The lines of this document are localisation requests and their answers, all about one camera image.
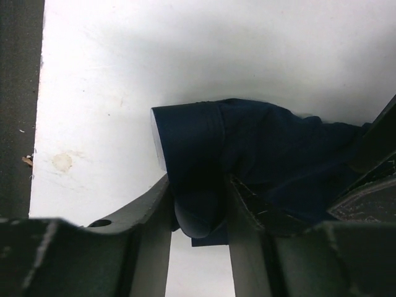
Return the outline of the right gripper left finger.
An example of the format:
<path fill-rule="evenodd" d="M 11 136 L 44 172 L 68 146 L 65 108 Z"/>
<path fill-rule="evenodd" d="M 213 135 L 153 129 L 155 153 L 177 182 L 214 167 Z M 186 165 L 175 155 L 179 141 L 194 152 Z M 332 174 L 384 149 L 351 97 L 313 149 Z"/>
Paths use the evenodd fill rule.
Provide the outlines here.
<path fill-rule="evenodd" d="M 1 220 L 2 296 L 164 296 L 171 243 L 167 177 L 86 228 Z"/>

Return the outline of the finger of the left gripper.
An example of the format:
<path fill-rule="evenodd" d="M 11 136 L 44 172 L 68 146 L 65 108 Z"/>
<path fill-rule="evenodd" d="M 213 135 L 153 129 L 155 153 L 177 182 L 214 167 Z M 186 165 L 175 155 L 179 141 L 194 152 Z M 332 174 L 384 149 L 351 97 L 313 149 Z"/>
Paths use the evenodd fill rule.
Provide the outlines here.
<path fill-rule="evenodd" d="M 391 99 L 363 137 L 348 164 L 360 177 L 329 207 L 343 221 L 395 221 L 395 98 Z"/>

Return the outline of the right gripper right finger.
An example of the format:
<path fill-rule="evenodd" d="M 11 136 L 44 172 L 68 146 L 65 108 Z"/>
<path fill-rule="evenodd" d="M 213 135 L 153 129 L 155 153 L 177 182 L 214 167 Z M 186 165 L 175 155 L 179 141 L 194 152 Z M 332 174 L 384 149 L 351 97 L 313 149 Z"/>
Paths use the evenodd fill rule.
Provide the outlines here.
<path fill-rule="evenodd" d="M 394 296 L 395 225 L 324 222 L 313 228 L 227 179 L 236 296 Z"/>

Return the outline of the navy orange underwear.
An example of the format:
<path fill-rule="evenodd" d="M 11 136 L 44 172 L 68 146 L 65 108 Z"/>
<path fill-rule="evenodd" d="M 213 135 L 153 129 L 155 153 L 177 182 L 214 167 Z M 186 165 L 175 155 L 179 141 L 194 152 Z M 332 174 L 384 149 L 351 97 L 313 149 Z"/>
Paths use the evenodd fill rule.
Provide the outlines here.
<path fill-rule="evenodd" d="M 194 247 L 228 244 L 226 175 L 307 224 L 330 220 L 329 204 L 358 179 L 348 162 L 370 127 L 237 98 L 154 107 L 151 115 L 174 196 L 173 228 Z"/>

